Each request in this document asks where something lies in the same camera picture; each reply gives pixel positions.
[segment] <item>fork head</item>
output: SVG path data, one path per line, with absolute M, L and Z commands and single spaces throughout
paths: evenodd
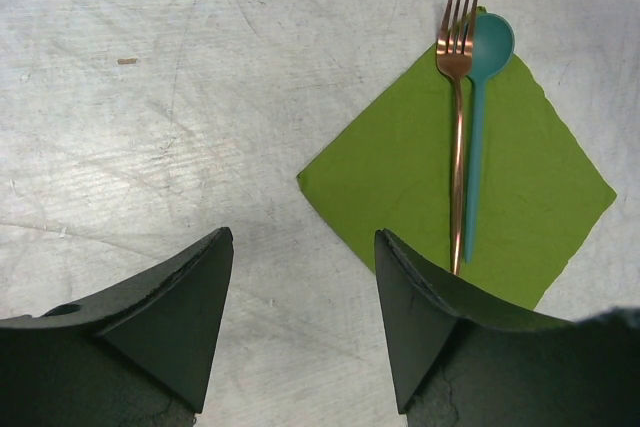
M 468 17 L 469 0 L 464 0 L 462 12 L 460 12 L 462 0 L 456 0 L 453 15 L 451 15 L 453 1 L 447 2 L 438 31 L 436 62 L 440 72 L 449 78 L 459 80 L 471 72 L 478 0 L 473 0 Z

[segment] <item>table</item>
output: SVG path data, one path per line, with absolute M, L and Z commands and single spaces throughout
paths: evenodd
M 0 316 L 228 225 L 198 424 L 404 425 L 374 276 L 295 176 L 433 43 L 444 2 L 0 0 Z M 481 2 L 618 193 L 537 310 L 637 305 L 640 0 Z

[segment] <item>utensil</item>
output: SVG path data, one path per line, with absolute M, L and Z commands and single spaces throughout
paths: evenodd
M 500 73 L 511 60 L 515 38 L 506 20 L 495 14 L 484 14 L 476 20 L 473 43 L 473 66 L 469 78 L 473 82 L 474 93 L 464 237 L 467 263 L 473 257 L 478 219 L 486 86 L 489 79 Z
M 478 7 L 478 0 L 473 0 L 471 15 L 467 19 L 469 0 L 465 0 L 462 15 L 458 17 L 460 1 L 456 0 L 453 16 L 451 16 L 453 0 L 447 2 L 442 25 L 438 32 L 436 48 L 438 70 L 449 78 L 456 95 L 451 180 L 451 270 L 454 275 L 460 275 L 464 209 L 464 112 L 461 81 L 471 72 L 473 36 Z

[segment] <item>green napkin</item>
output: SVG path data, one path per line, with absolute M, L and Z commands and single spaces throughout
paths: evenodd
M 469 82 L 463 88 L 469 113 Z M 489 83 L 486 105 L 476 250 L 461 275 L 531 309 L 616 194 L 517 56 Z M 452 135 L 452 88 L 432 47 L 298 182 L 370 269 L 374 233 L 387 228 L 449 270 Z

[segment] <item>spoon handle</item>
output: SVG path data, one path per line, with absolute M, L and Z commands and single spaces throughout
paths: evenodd
M 473 86 L 473 114 L 471 126 L 471 152 L 469 154 L 469 179 L 467 184 L 467 208 L 465 215 L 464 256 L 468 264 L 473 258 L 480 200 L 480 178 L 482 176 L 482 144 L 484 130 L 484 104 L 486 83 L 477 82 Z

